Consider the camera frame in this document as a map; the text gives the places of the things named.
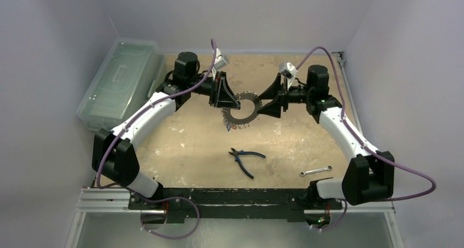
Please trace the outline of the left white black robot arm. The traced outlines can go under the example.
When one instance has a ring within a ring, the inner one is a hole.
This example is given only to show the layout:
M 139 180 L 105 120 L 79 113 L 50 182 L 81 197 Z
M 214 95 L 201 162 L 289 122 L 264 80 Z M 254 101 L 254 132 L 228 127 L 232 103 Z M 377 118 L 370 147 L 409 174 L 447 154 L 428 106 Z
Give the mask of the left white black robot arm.
M 228 58 L 218 48 L 213 53 L 212 64 L 205 71 L 200 71 L 195 53 L 179 53 L 173 70 L 140 109 L 122 124 L 110 130 L 100 129 L 95 134 L 91 166 L 97 172 L 98 188 L 103 188 L 100 179 L 105 176 L 113 184 L 141 195 L 149 209 L 162 205 L 163 186 L 141 171 L 137 147 L 165 118 L 178 111 L 192 93 L 208 96 L 209 105 L 215 108 L 241 107 L 227 83 L 226 73 L 221 70 L 228 64 Z

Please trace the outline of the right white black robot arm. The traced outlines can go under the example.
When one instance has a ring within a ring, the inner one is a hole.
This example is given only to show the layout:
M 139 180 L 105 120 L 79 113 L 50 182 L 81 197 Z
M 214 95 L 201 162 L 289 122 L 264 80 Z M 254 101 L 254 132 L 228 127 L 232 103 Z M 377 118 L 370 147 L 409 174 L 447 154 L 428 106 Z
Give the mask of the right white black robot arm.
M 381 152 L 368 142 L 347 118 L 342 103 L 330 95 L 327 67 L 311 65 L 306 83 L 297 86 L 289 85 L 290 75 L 287 68 L 281 68 L 274 82 L 259 95 L 269 103 L 258 114 L 280 118 L 289 104 L 305 104 L 308 114 L 330 134 L 348 162 L 342 178 L 310 182 L 308 203 L 320 208 L 328 199 L 359 205 L 392 197 L 395 159 L 390 152 Z

